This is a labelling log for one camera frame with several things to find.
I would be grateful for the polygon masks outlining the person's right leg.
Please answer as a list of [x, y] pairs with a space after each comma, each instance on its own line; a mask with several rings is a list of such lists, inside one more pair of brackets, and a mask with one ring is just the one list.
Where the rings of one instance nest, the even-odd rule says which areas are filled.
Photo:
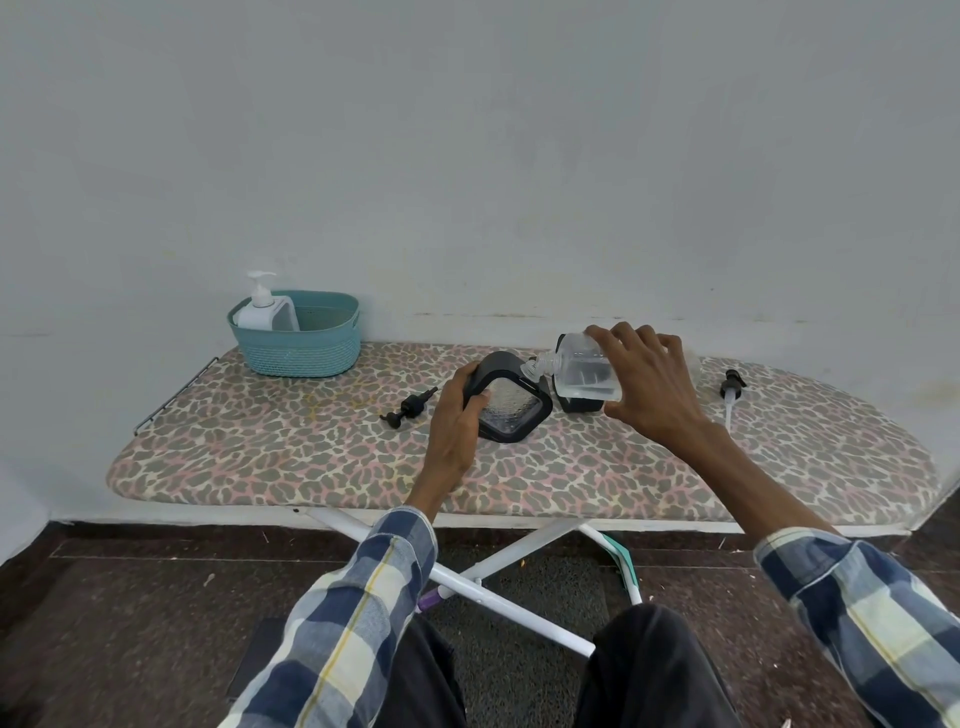
[[573, 728], [742, 728], [709, 653], [675, 611], [630, 606], [593, 644]]

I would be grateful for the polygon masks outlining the black pump with white tube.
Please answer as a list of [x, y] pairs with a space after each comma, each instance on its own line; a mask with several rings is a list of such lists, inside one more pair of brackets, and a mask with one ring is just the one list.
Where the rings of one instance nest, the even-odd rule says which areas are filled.
[[725, 417], [724, 427], [727, 433], [733, 430], [734, 408], [737, 401], [742, 397], [746, 383], [737, 369], [727, 369], [725, 379], [719, 387], [719, 395], [724, 401]]

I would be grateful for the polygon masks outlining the white pump soap bottle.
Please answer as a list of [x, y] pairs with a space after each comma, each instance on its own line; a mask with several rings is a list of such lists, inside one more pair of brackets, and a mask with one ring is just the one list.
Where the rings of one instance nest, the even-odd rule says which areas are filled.
[[267, 271], [248, 271], [246, 276], [252, 281], [253, 289], [248, 302], [231, 314], [231, 322], [238, 329], [295, 333], [301, 330], [294, 301], [290, 296], [272, 292], [267, 285], [268, 278], [276, 274]]

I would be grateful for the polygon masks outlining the person's leg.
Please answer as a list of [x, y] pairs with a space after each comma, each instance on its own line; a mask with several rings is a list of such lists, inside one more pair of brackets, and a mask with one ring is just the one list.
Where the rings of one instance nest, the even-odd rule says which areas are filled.
[[742, 728], [709, 653], [675, 611], [630, 606], [593, 644], [573, 728]]
[[399, 642], [372, 728], [469, 728], [453, 647], [421, 614]]

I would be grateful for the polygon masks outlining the white ironing board legs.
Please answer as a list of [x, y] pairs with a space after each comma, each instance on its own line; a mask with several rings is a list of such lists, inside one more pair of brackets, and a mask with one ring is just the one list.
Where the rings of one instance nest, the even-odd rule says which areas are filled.
[[449, 599], [459, 597], [470, 601], [509, 623], [526, 628], [556, 645], [588, 658], [594, 653], [594, 644], [589, 639], [495, 593], [485, 586], [484, 581], [499, 575], [510, 566], [521, 564], [527, 557], [544, 551], [558, 540], [576, 533], [606, 553], [618, 570], [630, 605], [640, 605], [644, 598], [633, 557], [619, 541], [594, 527], [593, 521], [588, 517], [533, 517], [532, 523], [533, 528], [529, 533], [499, 548], [464, 571], [456, 572], [441, 563], [435, 564], [429, 577], [434, 586], [426, 589], [426, 592], [440, 586], [448, 588], [452, 592]]

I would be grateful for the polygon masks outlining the clear plastic refill bottle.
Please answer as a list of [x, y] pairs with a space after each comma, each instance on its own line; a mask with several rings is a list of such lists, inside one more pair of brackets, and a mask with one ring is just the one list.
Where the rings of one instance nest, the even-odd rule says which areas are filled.
[[[697, 394], [695, 368], [690, 367], [685, 350], [683, 354]], [[563, 397], [603, 400], [605, 403], [620, 398], [618, 379], [611, 364], [585, 332], [565, 334], [555, 349], [533, 358], [538, 370], [535, 377], [556, 378], [557, 389]]]

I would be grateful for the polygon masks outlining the person's right hand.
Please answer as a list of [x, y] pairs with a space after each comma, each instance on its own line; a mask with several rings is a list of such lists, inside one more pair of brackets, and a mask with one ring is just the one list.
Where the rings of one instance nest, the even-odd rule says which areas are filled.
[[656, 333], [660, 356], [644, 360], [630, 357], [611, 329], [592, 324], [584, 330], [616, 375], [621, 394], [613, 402], [636, 398], [639, 403], [639, 421], [621, 423], [671, 454], [688, 459], [713, 424], [692, 384], [682, 340], [672, 334]]

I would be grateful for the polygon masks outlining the person's right forearm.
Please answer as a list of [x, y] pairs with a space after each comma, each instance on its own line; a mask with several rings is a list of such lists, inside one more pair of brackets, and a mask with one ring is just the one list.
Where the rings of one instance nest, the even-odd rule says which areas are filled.
[[897, 559], [838, 534], [757, 466], [719, 424], [656, 439], [691, 467], [824, 658], [882, 728], [960, 728], [960, 617]]

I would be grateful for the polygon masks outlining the teal woven plastic basket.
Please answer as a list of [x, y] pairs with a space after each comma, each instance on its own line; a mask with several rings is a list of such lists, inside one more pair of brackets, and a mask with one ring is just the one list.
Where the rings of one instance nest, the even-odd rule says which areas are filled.
[[288, 306], [297, 329], [241, 324], [242, 312], [253, 309], [249, 297], [226, 316], [251, 370], [276, 378], [324, 379], [354, 367], [361, 351], [356, 297], [309, 289], [280, 289], [273, 296]]

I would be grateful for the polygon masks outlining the black framed glass soap dispenser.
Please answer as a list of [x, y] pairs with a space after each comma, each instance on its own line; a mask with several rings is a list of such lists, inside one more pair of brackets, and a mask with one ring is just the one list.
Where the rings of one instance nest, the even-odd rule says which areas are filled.
[[497, 350], [480, 360], [462, 389], [462, 404], [489, 396], [478, 415], [479, 437], [499, 444], [520, 443], [552, 412], [553, 398], [546, 376], [536, 378], [536, 359], [523, 360]]

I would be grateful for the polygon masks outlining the person's left forearm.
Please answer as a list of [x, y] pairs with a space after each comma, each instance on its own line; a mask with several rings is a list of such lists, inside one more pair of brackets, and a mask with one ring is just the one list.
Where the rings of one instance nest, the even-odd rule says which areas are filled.
[[445, 499], [421, 478], [295, 603], [279, 648], [217, 728], [373, 728], [438, 554], [432, 520]]

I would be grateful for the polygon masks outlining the person's left hand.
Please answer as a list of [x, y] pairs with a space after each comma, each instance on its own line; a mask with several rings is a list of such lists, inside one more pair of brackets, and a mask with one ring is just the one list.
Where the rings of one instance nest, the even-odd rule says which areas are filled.
[[465, 413], [465, 388], [480, 362], [472, 361], [456, 370], [443, 386], [429, 428], [421, 481], [428, 493], [444, 500], [474, 464], [479, 437], [480, 415]]

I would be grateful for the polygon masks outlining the leopard print ironing board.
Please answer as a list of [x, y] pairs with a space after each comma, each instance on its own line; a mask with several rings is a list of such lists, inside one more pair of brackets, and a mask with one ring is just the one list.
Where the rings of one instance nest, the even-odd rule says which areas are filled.
[[[429, 414], [393, 430], [380, 416], [442, 385], [488, 347], [365, 344], [330, 379], [255, 374], [232, 350], [135, 434], [106, 486], [139, 502], [334, 506], [385, 511], [406, 498]], [[929, 452], [876, 407], [821, 381], [705, 357], [699, 398], [722, 422], [726, 370], [745, 379], [731, 435], [762, 469], [834, 527], [906, 528], [939, 498]], [[524, 441], [482, 441], [443, 506], [471, 517], [730, 523], [689, 467], [602, 414], [546, 418]]]

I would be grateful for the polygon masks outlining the black soap dispenser base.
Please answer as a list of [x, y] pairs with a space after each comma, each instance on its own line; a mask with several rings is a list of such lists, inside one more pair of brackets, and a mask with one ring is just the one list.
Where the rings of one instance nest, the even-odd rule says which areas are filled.
[[559, 389], [557, 389], [556, 377], [550, 377], [550, 383], [553, 388], [554, 394], [560, 405], [562, 412], [568, 415], [580, 415], [580, 414], [594, 414], [600, 412], [604, 405], [605, 401], [603, 399], [591, 399], [583, 397], [565, 397], [560, 394]]

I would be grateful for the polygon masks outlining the person's left leg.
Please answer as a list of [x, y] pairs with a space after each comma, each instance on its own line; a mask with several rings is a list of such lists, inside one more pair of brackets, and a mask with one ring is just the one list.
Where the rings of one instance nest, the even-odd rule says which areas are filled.
[[469, 728], [453, 647], [421, 614], [399, 642], [372, 728]]

